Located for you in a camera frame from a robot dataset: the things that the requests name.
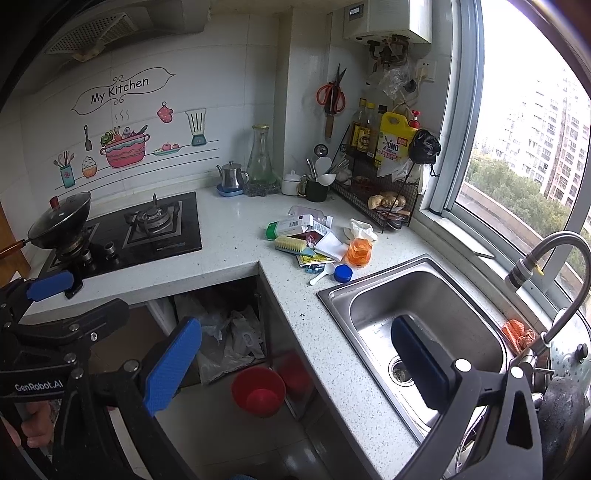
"glass bottle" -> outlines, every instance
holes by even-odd
[[[361,127],[359,128],[359,139],[357,140],[357,150],[367,153],[369,149],[369,136],[371,135],[371,126],[376,121],[375,119],[375,104],[368,102],[366,115],[363,118]]]
[[[349,145],[353,148],[357,148],[357,140],[359,139],[359,128],[363,121],[363,115],[365,113],[365,104],[367,100],[365,98],[359,99],[359,109],[353,115],[351,119],[351,142]]]
[[[375,117],[375,123],[372,123],[371,134],[369,135],[368,157],[373,158],[375,151],[378,148],[379,129],[382,124],[382,117],[387,111],[388,107],[385,105],[380,105],[378,107],[378,114]]]
[[[248,159],[246,172],[252,184],[273,183],[273,170],[271,157],[267,149],[267,135],[269,125],[253,125],[254,142],[252,144],[251,156]]]

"glass carafe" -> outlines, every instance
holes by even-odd
[[[273,183],[271,157],[267,147],[269,125],[253,125],[252,129],[254,130],[254,143],[246,167],[246,172],[250,177],[249,182],[252,184]]]

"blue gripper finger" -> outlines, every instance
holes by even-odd
[[[168,406],[199,347],[201,324],[190,318],[146,378],[144,405],[150,415]]]

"condiment bottle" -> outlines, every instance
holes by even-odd
[[[371,135],[371,125],[375,123],[375,104],[367,103],[367,115],[359,127],[359,139],[357,140],[357,150],[367,153],[369,149],[369,136]]]

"stainless steel sink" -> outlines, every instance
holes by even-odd
[[[419,442],[439,414],[425,405],[392,346],[394,318],[410,315],[452,359],[465,358],[479,370],[506,371],[508,351],[496,324],[428,255],[318,296]],[[483,412],[474,412],[471,425]]]

